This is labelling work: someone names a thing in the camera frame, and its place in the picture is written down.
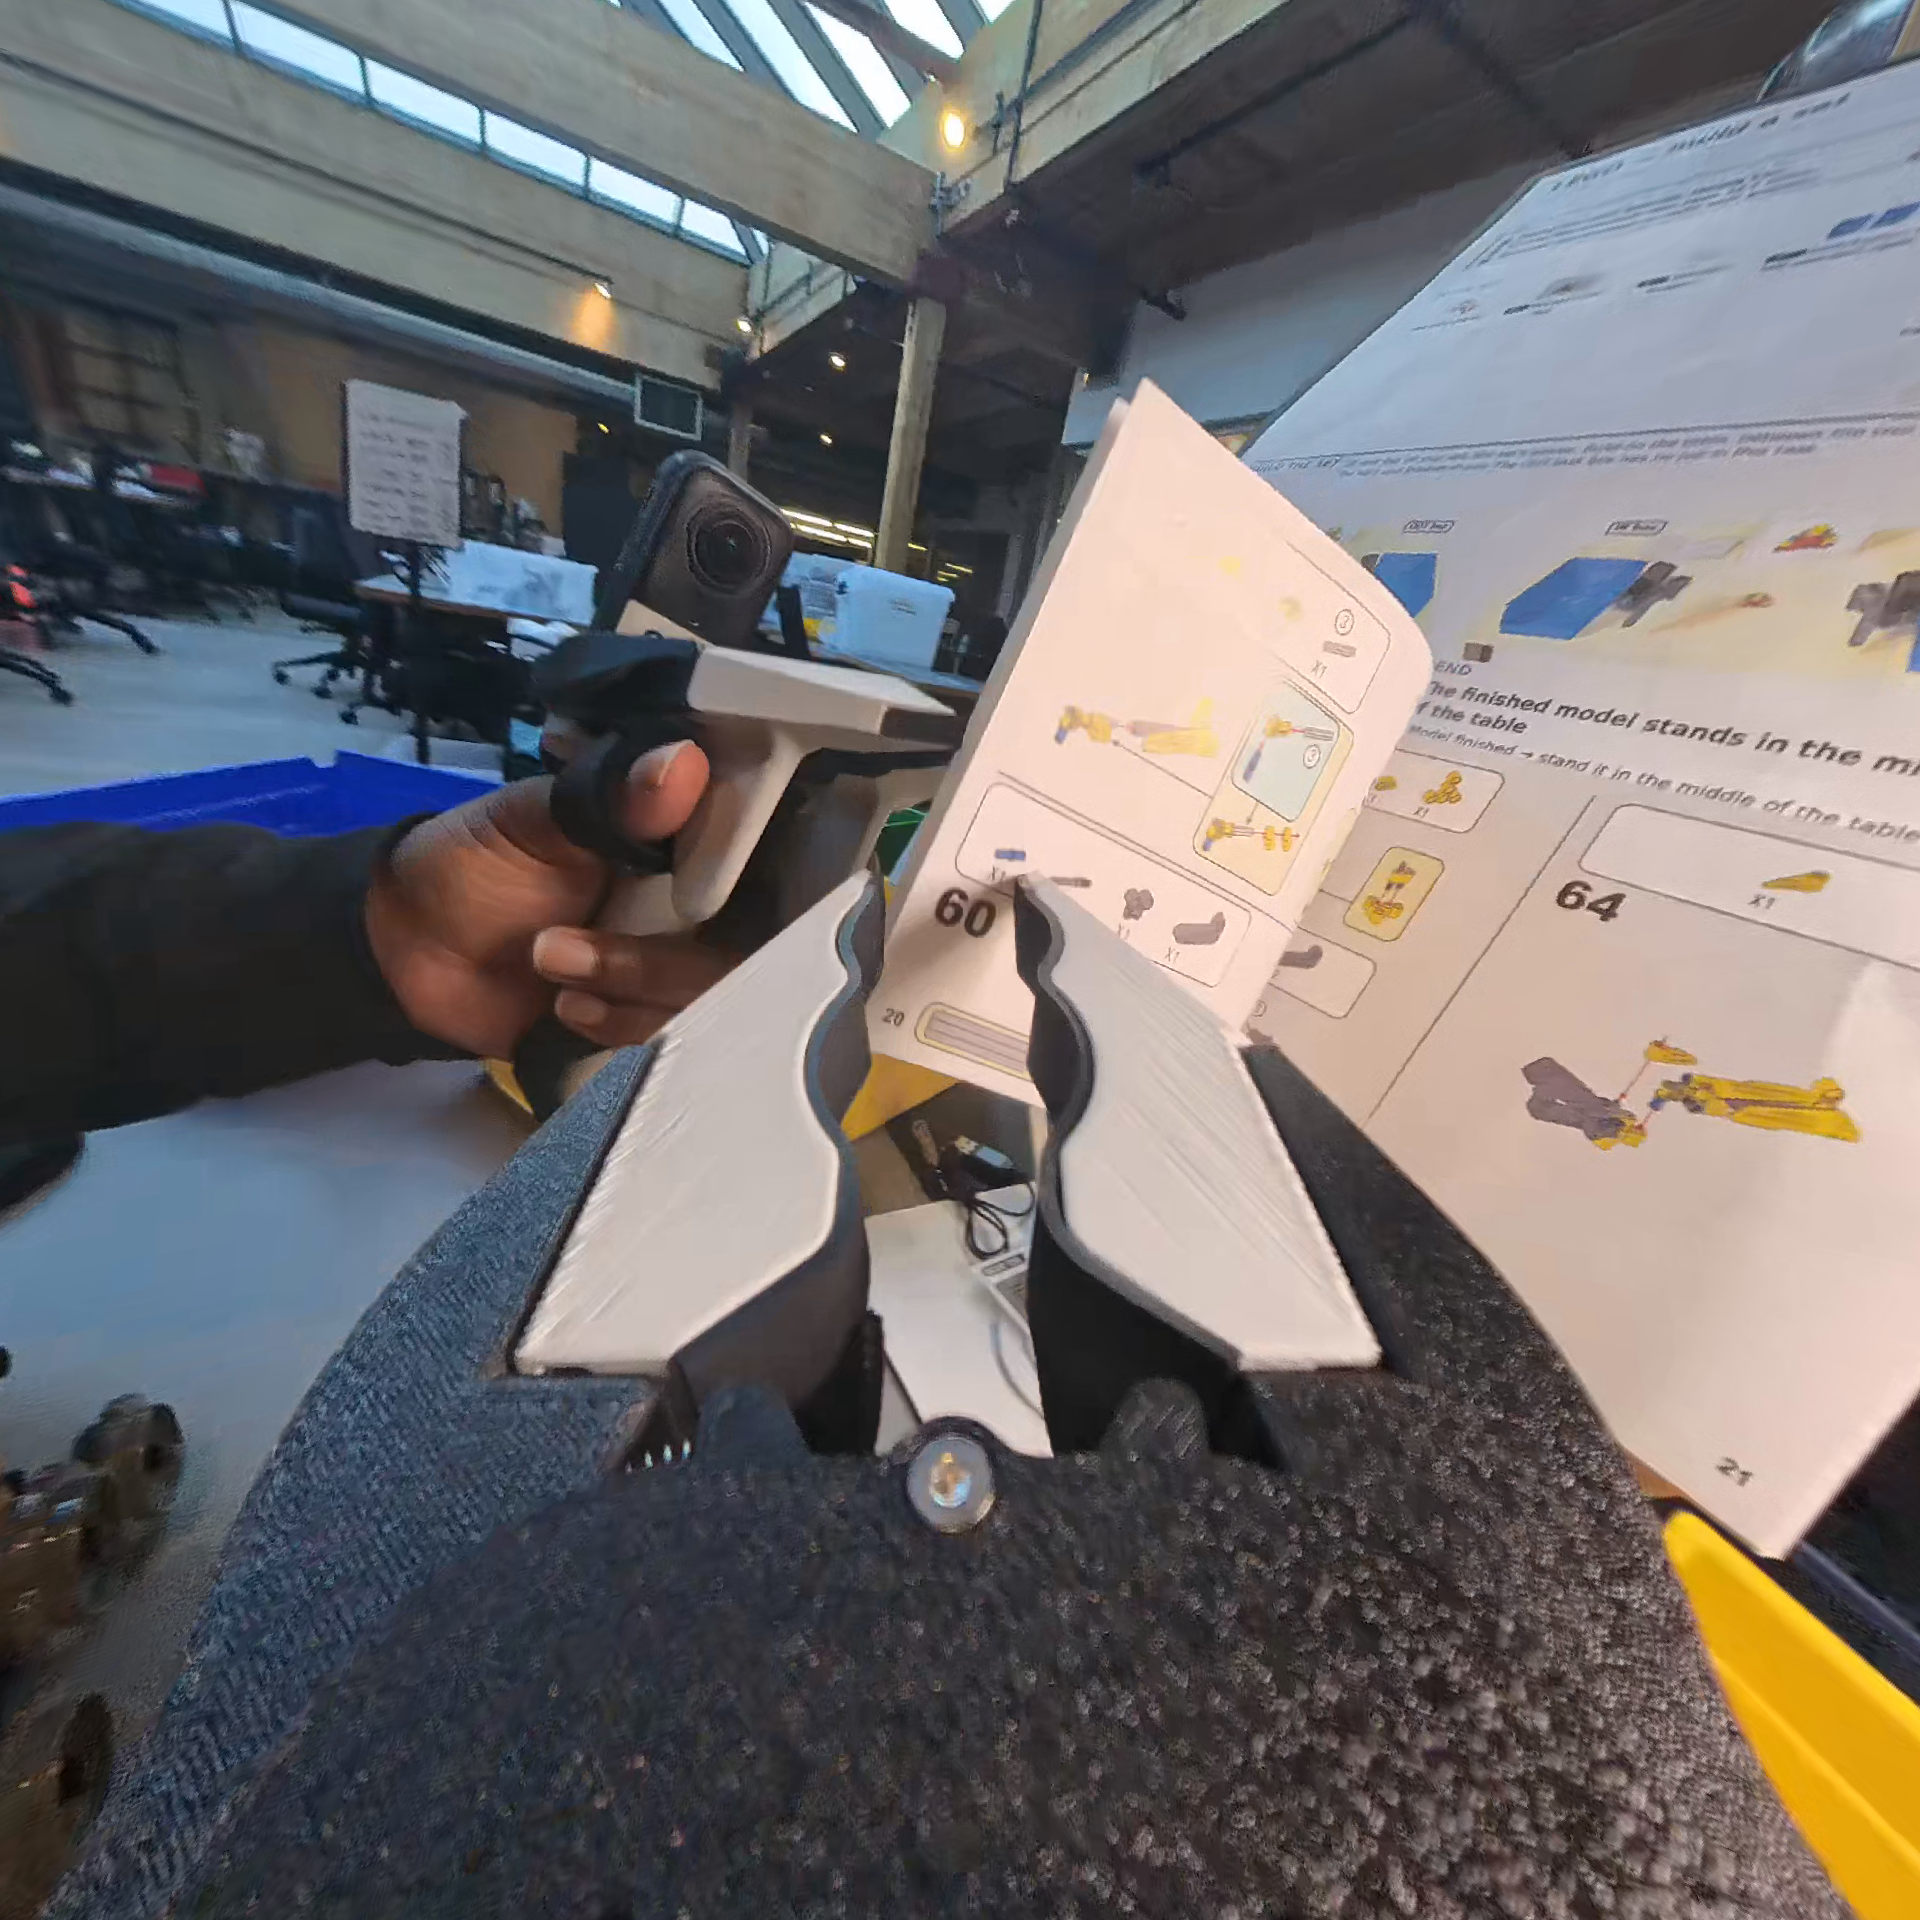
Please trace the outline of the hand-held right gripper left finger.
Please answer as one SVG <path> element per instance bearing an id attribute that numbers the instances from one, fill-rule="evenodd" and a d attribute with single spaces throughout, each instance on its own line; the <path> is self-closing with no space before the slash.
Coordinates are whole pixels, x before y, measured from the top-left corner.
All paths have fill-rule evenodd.
<path id="1" fill-rule="evenodd" d="M 886 896 L 841 882 L 671 1022 L 517 1337 L 519 1375 L 760 1384 L 809 1404 L 870 1317 L 847 1114 Z"/>

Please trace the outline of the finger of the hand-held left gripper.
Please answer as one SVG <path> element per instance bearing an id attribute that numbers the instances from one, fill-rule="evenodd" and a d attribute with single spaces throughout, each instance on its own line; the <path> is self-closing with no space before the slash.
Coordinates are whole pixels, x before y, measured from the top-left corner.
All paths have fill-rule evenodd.
<path id="1" fill-rule="evenodd" d="M 954 753 L 968 717 L 891 672 L 698 643 L 697 742 L 712 770 L 780 746 L 843 753 Z"/>

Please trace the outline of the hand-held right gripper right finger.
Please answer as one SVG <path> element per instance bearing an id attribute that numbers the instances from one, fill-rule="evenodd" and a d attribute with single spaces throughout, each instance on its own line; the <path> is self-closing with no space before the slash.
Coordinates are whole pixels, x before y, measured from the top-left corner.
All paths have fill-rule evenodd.
<path id="1" fill-rule="evenodd" d="M 1174 1382 L 1238 1443 L 1257 1382 L 1383 1369 L 1238 1035 L 1045 877 L 1016 893 L 1016 962 L 1047 1121 L 1028 1250 L 1047 1441 L 1096 1443 L 1132 1387 Z"/>

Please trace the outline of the white document stand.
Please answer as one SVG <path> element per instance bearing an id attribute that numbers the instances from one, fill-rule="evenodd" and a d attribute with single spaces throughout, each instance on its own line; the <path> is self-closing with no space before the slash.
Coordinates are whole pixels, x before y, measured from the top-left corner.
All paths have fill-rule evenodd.
<path id="1" fill-rule="evenodd" d="M 1024 1307 L 1043 1139 L 1035 1106 L 959 1085 L 858 1142 L 886 1434 L 954 1417 L 1051 1453 Z"/>

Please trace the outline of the printed instruction booklet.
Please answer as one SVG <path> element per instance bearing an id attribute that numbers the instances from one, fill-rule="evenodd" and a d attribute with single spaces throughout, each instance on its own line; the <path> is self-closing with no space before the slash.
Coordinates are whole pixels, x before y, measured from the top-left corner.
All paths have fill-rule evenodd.
<path id="1" fill-rule="evenodd" d="M 1469 475 L 1333 545 L 1145 389 L 898 893 L 894 1062 L 1039 1099 L 1051 882 L 1284 1051 L 1500 1263 L 1623 1450 L 1785 1553 L 1916 1402 L 1916 680 L 1841 647 L 1916 530 L 1629 540 Z"/>

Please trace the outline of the black yellow toy brick vehicle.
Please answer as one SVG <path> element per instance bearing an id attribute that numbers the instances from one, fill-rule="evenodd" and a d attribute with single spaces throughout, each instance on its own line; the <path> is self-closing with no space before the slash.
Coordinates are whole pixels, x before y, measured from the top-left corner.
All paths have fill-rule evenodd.
<path id="1" fill-rule="evenodd" d="M 82 1665 L 181 1470 L 178 1412 L 142 1393 L 103 1404 L 68 1457 L 4 1470 L 4 1918 L 44 1914 L 108 1795 L 116 1709 Z"/>

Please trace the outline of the person's left forearm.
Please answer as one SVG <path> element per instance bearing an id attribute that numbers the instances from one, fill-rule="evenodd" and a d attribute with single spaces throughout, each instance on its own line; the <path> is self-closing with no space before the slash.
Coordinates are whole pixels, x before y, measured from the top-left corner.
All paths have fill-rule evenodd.
<path id="1" fill-rule="evenodd" d="M 6 828 L 4 1147 L 374 1062 L 460 1062 L 407 1022 L 365 930 L 411 825 Z"/>

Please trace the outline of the grey desk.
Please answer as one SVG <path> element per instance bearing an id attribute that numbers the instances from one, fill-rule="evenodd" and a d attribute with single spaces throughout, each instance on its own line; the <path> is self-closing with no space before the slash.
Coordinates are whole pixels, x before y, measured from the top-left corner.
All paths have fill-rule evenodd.
<path id="1" fill-rule="evenodd" d="M 332 1345 L 533 1134 L 479 1066 L 355 1069 L 110 1130 L 4 1220 L 4 1450 L 32 1467 L 121 1387 L 172 1404 L 181 1495 L 54 1662 L 116 1755 L 183 1665 L 228 1522 Z"/>

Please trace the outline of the white printed task sheet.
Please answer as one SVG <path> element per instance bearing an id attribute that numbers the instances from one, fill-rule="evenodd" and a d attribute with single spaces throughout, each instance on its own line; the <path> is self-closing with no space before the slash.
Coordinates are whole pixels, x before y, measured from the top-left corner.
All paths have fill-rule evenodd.
<path id="1" fill-rule="evenodd" d="M 1916 865 L 1916 63 L 1536 179 L 1249 451 L 1403 747 Z"/>

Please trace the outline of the person's left hand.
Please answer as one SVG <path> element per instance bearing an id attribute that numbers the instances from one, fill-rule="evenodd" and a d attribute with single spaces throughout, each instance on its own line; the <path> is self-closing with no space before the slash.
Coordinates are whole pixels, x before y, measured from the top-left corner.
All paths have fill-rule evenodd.
<path id="1" fill-rule="evenodd" d="M 541 1018 L 598 1051 L 650 1042 L 739 953 L 707 934 L 622 934 L 613 870 L 551 819 L 551 777 L 407 828 L 365 896 L 374 959 L 407 1022 L 511 1059 Z"/>

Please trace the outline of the white storage box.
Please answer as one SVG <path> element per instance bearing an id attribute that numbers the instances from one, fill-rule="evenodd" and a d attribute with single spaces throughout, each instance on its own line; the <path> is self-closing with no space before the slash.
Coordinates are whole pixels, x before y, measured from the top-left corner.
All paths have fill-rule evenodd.
<path id="1" fill-rule="evenodd" d="M 954 587 L 866 561 L 797 554 L 783 581 L 818 647 L 881 668 L 932 672 L 954 606 Z"/>

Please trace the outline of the white sign board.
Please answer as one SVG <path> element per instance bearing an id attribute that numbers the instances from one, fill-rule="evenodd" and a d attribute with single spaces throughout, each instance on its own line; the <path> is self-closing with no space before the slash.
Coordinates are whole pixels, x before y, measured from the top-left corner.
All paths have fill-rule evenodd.
<path id="1" fill-rule="evenodd" d="M 456 549 L 466 413 L 407 389 L 343 382 L 343 501 L 365 540 Z"/>

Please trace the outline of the blue plastic bin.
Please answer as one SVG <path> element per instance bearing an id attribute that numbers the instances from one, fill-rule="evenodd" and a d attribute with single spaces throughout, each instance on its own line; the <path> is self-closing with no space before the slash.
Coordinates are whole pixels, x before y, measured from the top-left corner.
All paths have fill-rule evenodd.
<path id="1" fill-rule="evenodd" d="M 168 777 L 4 797 L 4 834 L 54 825 L 251 825 L 309 840 L 393 828 L 489 793 L 494 775 L 369 753 L 243 761 Z"/>

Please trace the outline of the yellow plastic box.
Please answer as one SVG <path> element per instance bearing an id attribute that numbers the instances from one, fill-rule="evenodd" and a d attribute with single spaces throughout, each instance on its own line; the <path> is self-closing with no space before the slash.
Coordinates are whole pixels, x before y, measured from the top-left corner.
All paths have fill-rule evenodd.
<path id="1" fill-rule="evenodd" d="M 1916 1918 L 1916 1704 L 1740 1544 L 1676 1508 L 1661 1537 L 1731 1712 L 1857 1918 Z"/>

